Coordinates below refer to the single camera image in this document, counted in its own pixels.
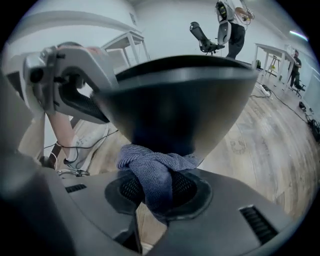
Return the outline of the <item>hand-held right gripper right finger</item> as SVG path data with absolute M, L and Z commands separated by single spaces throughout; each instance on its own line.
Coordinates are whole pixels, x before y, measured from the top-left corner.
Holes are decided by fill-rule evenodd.
M 152 256 L 267 256 L 292 233 L 281 206 L 237 179 L 198 168 L 171 177 L 173 208 Z

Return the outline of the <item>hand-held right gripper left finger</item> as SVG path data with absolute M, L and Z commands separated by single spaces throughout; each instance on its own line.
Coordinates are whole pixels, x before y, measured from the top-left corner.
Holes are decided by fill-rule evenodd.
M 3 256 L 138 256 L 136 217 L 117 215 L 90 188 L 65 180 L 19 152 L 0 157 L 0 253 Z

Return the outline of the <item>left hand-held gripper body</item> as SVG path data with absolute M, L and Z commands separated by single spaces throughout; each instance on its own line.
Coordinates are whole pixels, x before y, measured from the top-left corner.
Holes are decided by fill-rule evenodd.
M 53 65 L 44 56 L 51 52 L 51 48 L 45 48 L 42 52 L 15 55 L 4 62 L 1 70 L 33 115 L 46 113 L 49 118 L 63 118 L 64 114 L 53 107 Z

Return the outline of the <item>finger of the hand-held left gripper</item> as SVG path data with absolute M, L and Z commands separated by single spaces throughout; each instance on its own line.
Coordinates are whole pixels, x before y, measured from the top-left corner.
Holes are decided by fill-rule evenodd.
M 56 48 L 56 92 L 74 88 L 70 76 L 77 75 L 96 92 L 117 89 L 117 81 L 111 58 L 99 47 L 60 46 Z
M 107 117 L 94 101 L 67 84 L 57 84 L 54 88 L 53 106 L 59 113 L 96 124 L 106 124 Z

